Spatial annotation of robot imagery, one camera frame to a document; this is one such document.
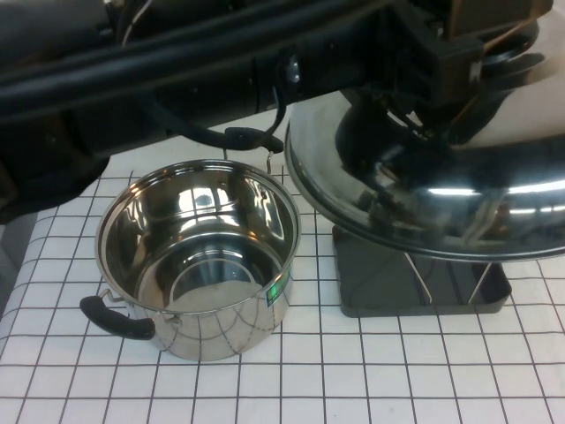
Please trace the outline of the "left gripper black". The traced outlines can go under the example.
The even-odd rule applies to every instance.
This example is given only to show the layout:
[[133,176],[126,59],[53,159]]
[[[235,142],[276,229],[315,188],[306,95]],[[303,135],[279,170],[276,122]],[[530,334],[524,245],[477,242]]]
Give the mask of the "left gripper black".
[[508,31],[531,19],[534,1],[391,1],[375,16],[376,87],[401,102],[442,107],[479,86],[482,42],[469,35]]

